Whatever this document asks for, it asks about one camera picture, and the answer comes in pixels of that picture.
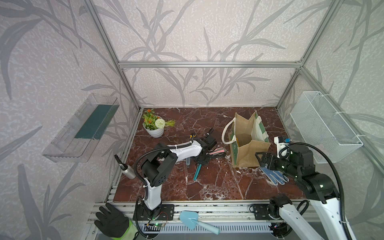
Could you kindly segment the pink utility knife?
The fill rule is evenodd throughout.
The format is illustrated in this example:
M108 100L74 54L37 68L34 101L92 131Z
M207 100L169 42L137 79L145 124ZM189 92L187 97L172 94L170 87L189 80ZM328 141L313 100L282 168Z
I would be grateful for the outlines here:
M214 151L209 152L209 154L220 153L220 152L226 153L227 150L225 148L218 148L218 149L215 149Z

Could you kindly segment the dark grey utility knife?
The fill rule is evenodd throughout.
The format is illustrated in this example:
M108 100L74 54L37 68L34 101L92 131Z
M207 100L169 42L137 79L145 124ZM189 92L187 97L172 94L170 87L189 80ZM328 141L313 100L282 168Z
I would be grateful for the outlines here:
M223 158L226 156L226 153L225 152L220 152L220 153L214 153L214 154L210 154L210 157L213 159L213 158Z

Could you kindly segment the grey slim utility knife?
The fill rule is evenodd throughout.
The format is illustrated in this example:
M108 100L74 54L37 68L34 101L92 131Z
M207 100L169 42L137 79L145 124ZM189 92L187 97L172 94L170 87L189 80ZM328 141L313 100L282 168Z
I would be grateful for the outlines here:
M189 168L191 165L191 158L186 158L186 166Z

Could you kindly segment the teal utility knife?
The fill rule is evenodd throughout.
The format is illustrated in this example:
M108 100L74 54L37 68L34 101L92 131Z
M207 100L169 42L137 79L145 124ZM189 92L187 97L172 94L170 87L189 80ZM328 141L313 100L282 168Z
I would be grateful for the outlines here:
M195 171L195 174L194 174L194 178L193 178L194 181L197 180L197 178L199 176L199 173L200 173L200 170L201 170L201 167L202 167L201 164L197 164L197 168L196 168L196 171Z

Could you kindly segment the green Christmas tote bag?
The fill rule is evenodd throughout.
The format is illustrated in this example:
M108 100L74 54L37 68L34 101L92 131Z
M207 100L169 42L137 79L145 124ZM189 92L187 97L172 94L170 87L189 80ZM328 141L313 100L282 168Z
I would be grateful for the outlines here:
M268 152L271 143L261 116L254 112L249 119L239 114L225 126L222 142L230 146L235 168L257 168L258 157Z

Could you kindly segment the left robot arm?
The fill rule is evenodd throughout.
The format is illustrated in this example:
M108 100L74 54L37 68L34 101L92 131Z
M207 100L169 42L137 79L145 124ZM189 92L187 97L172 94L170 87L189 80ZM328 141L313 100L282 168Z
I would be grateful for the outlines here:
M217 147L217 140L212 136L214 129L203 137L191 134L189 141L178 145L157 144L151 151L140 156L134 163L133 170L143 183L145 197L142 205L147 211L158 210L162 205L162 185L168 179L176 163L194 159L197 170L207 165L212 159L226 155L226 149Z

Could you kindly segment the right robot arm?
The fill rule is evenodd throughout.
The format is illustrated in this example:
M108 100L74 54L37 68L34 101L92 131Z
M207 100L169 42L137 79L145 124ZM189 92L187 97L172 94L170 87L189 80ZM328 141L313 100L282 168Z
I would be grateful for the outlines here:
M319 153L329 164L335 176L316 171L313 152ZM294 179L313 206L330 240L354 240L355 234L346 218L345 194L341 178L330 160L320 149L307 143L290 143L277 154L255 153L261 167L281 172ZM322 236L303 218L292 201L285 195L272 197L268 213L273 219L282 219L286 231L293 230L302 240L320 240Z

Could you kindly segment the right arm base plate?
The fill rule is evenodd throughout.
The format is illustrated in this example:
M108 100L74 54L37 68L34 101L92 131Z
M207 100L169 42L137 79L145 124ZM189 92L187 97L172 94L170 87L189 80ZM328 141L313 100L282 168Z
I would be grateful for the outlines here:
M294 205L286 204L283 206L274 203L269 204L253 204L249 207L251 213L254 214L256 220L281 220L283 211L291 211Z

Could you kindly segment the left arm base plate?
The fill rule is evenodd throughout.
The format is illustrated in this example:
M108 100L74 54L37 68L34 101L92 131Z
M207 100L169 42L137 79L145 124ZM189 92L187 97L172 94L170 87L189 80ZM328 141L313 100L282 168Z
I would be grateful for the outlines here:
M146 204L139 204L134 211L134 220L137 221L171 221L174 218L175 205L160 204L154 210L150 210Z

